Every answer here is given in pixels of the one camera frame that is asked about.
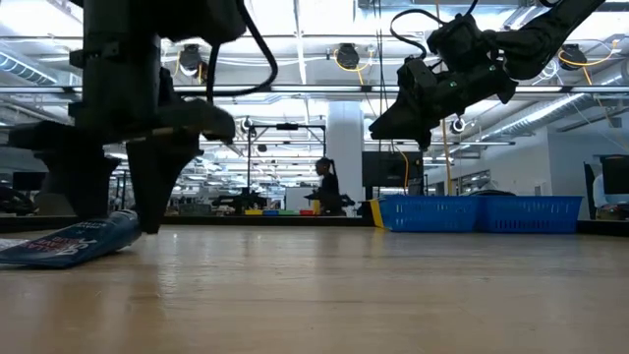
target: table surface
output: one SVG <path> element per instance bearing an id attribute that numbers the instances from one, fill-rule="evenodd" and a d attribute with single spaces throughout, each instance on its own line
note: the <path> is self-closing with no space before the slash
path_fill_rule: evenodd
<path id="1" fill-rule="evenodd" d="M 627 338 L 624 238 L 166 226 L 73 269 L 0 267 L 2 353 L 625 354 Z"/>

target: blue storage bin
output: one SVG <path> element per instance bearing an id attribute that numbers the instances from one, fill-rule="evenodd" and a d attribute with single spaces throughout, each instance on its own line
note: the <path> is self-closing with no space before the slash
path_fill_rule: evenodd
<path id="1" fill-rule="evenodd" d="M 479 228 L 494 233 L 574 233 L 582 197 L 479 197 Z"/>
<path id="2" fill-rule="evenodd" d="M 479 198 L 387 196 L 380 201 L 384 226 L 395 232 L 472 232 Z"/>

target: ceiling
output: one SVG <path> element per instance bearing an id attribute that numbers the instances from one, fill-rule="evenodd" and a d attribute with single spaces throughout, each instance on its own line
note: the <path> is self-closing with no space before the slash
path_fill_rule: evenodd
<path id="1" fill-rule="evenodd" d="M 439 15 L 448 21 L 469 7 L 468 0 L 441 0 Z M 527 0 L 482 0 L 475 10 L 475 18 L 482 30 L 504 30 L 505 26 L 518 28 L 529 17 L 543 11 L 543 8 L 530 6 L 535 1 Z M 353 43 L 361 55 L 361 66 L 365 85 L 380 85 L 380 67 L 387 86 L 395 87 L 396 71 L 408 55 L 417 54 L 414 47 L 400 42 L 388 34 L 388 26 L 395 14 L 410 8 L 422 8 L 435 13 L 435 7 L 419 0 L 382 0 L 381 17 L 373 14 L 372 0 L 274 0 L 272 6 L 264 0 L 248 0 L 250 12 L 265 41 L 279 64 L 278 85 L 342 85 L 356 87 L 360 84 L 357 73 L 345 72 L 334 61 L 334 50 L 341 43 Z M 591 62 L 607 58 L 591 67 L 595 84 L 597 78 L 613 72 L 629 54 L 629 40 L 626 37 L 627 20 L 624 1 L 608 1 L 600 10 L 592 14 L 569 37 L 570 43 L 578 44 Z M 28 65 L 46 78 L 54 80 L 56 86 L 79 86 L 82 73 L 68 63 L 69 53 L 83 45 L 83 11 L 65 0 L 2 0 L 0 3 L 0 54 L 4 53 Z M 403 35 L 423 41 L 437 29 L 435 22 L 420 15 L 410 15 L 395 24 Z M 375 33 L 383 29 L 382 62 L 376 58 Z M 173 43 L 162 40 L 162 65 L 174 76 L 176 86 L 197 86 L 196 79 L 188 77 L 177 68 L 178 53 L 185 44 L 200 45 L 201 55 L 206 59 L 210 47 L 199 39 Z M 217 67 L 216 84 L 249 86 L 262 82 L 269 69 L 255 41 L 247 33 L 235 42 L 221 46 Z M 581 71 L 567 72 L 553 61 L 534 80 L 521 83 L 521 86 L 537 87 L 557 85 L 583 85 L 585 78 Z M 0 71 L 0 85 L 5 87 L 34 87 L 34 83 L 12 72 Z M 480 141 L 486 132 L 504 126 L 509 119 L 524 109 L 536 104 L 554 102 L 563 95 L 518 94 L 506 105 L 493 97 L 479 102 L 466 111 L 463 118 L 468 123 L 466 132 L 460 136 L 449 136 L 450 142 Z M 216 103 L 230 112 L 241 124 L 247 117 L 255 124 L 276 124 L 293 122 L 300 124 L 325 125 L 328 102 L 331 100 L 359 100 L 364 111 L 366 127 L 379 115 L 379 107 L 386 107 L 395 100 L 395 93 L 388 95 L 388 101 L 380 104 L 379 94 L 365 96 L 362 93 L 328 92 L 308 93 L 257 93 L 236 100 L 218 99 Z M 11 126 L 34 122 L 41 119 L 54 119 L 71 124 L 67 115 L 67 103 L 76 97 L 62 94 L 14 93 L 0 96 L 0 125 Z M 591 107 L 583 110 L 585 115 L 596 116 Z M 581 114 L 566 114 L 566 124 L 574 123 Z M 526 136 L 526 132 L 512 135 L 491 136 L 494 141 L 509 141 L 514 137 Z M 259 141 L 274 142 L 299 141 L 301 145 L 267 144 L 267 151 L 254 149 L 258 158 L 253 180 L 260 182 L 261 190 L 271 191 L 268 184 L 293 186 L 300 181 L 315 182 L 312 162 L 306 157 L 322 156 L 322 145 L 316 133 L 307 130 L 282 132 L 269 130 Z M 442 141 L 440 130 L 433 132 L 436 142 Z M 234 190 L 243 184 L 246 174 L 246 160 L 239 156 L 246 146 L 245 135 L 237 138 L 234 147 L 228 148 L 216 143 L 201 142 L 205 150 L 203 159 L 191 163 L 182 175 L 180 185 L 186 191 L 188 185 L 210 186 L 214 189 Z M 376 142 L 366 136 L 364 149 L 377 149 Z M 399 145 L 402 150 L 415 150 L 411 143 Z M 487 147 L 467 147 L 460 149 L 455 157 L 478 158 Z M 109 147 L 113 153 L 124 153 L 121 147 Z M 299 156 L 293 160 L 279 161 L 273 156 Z M 443 157 L 440 144 L 435 143 L 428 157 Z M 268 161 L 275 159 L 273 166 Z"/>

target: black cable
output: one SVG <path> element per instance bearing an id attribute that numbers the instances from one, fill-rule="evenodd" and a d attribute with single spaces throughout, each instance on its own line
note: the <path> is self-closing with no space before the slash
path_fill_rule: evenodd
<path id="1" fill-rule="evenodd" d="M 216 62 L 218 61 L 218 51 L 220 44 L 212 46 L 207 61 L 207 78 L 205 79 L 205 97 L 208 103 L 214 103 L 214 83 L 216 82 Z"/>
<path id="2" fill-rule="evenodd" d="M 393 20 L 391 20 L 391 26 L 389 27 L 389 30 L 390 30 L 391 34 L 395 38 L 397 38 L 398 40 L 401 40 L 401 41 L 403 41 L 403 42 L 405 42 L 407 44 L 411 44 L 411 45 L 413 45 L 415 47 L 420 48 L 420 50 L 422 51 L 422 55 L 420 56 L 420 58 L 421 59 L 425 59 L 426 56 L 428 55 L 428 52 L 426 51 L 426 48 L 423 45 L 419 44 L 415 40 L 411 40 L 411 39 L 408 39 L 408 38 L 405 38 L 405 37 L 399 35 L 395 31 L 395 29 L 393 29 L 393 23 L 395 22 L 395 20 L 397 20 L 397 19 L 399 19 L 399 18 L 401 18 L 403 16 L 406 16 L 408 14 L 422 14 L 422 15 L 428 16 L 430 19 L 435 20 L 440 25 L 445 25 L 445 22 L 440 20 L 437 16 L 431 14 L 430 12 L 428 12 L 426 10 L 422 10 L 422 9 L 410 9 L 410 10 L 402 11 L 401 13 L 395 15 L 395 17 L 393 17 Z"/>
<path id="3" fill-rule="evenodd" d="M 379 22 L 382 23 L 382 1 L 377 0 L 377 15 Z M 389 109 L 389 101 L 388 96 L 386 94 L 386 81 L 384 80 L 384 64 L 383 56 L 384 56 L 384 40 L 382 39 L 382 29 L 380 29 L 379 36 L 380 50 L 379 50 L 379 59 L 380 59 L 380 92 L 384 95 L 384 103 L 386 104 L 386 109 Z"/>
<path id="4" fill-rule="evenodd" d="M 554 7 L 555 5 L 557 5 L 557 3 L 551 3 L 548 0 L 540 0 L 540 4 L 542 4 L 542 5 L 546 6 L 546 7 Z"/>
<path id="5" fill-rule="evenodd" d="M 479 0 L 473 0 L 472 5 L 470 5 L 470 8 L 468 9 L 468 12 L 465 13 L 465 15 L 471 15 L 474 12 L 474 9 L 476 9 L 476 6 L 478 4 L 479 4 Z"/>
<path id="6" fill-rule="evenodd" d="M 429 69 L 432 71 L 434 68 L 438 67 L 439 65 L 441 65 L 441 63 L 443 63 L 443 59 L 439 59 L 436 63 L 432 64 L 429 66 Z"/>
<path id="7" fill-rule="evenodd" d="M 277 61 L 275 61 L 275 57 L 273 56 L 273 53 L 271 53 L 271 50 L 268 48 L 268 45 L 266 45 L 266 42 L 264 42 L 264 38 L 262 38 L 262 35 L 259 33 L 259 30 L 257 30 L 254 20 L 249 14 L 249 11 L 247 11 L 247 6 L 245 6 L 245 1 L 237 0 L 236 5 L 238 6 L 238 12 L 240 13 L 240 16 L 243 18 L 245 25 L 247 25 L 247 27 L 249 28 L 249 31 L 251 32 L 252 37 L 256 41 L 257 46 L 262 51 L 262 54 L 264 54 L 264 57 L 268 61 L 268 65 L 270 65 L 271 67 L 271 74 L 268 76 L 268 79 L 266 79 L 260 85 L 257 85 L 253 88 L 227 91 L 227 92 L 215 92 L 213 95 L 217 97 L 231 97 L 231 96 L 245 95 L 245 94 L 255 93 L 263 89 L 267 89 L 271 86 L 271 84 L 273 84 L 273 82 L 275 81 L 275 78 L 277 78 L 277 73 L 279 72 L 279 68 L 277 67 Z"/>

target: white column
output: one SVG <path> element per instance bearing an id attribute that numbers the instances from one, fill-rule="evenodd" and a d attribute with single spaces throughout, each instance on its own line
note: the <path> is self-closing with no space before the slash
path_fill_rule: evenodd
<path id="1" fill-rule="evenodd" d="M 332 101 L 327 116 L 327 157 L 334 160 L 341 194 L 363 201 L 363 111 L 360 101 Z"/>

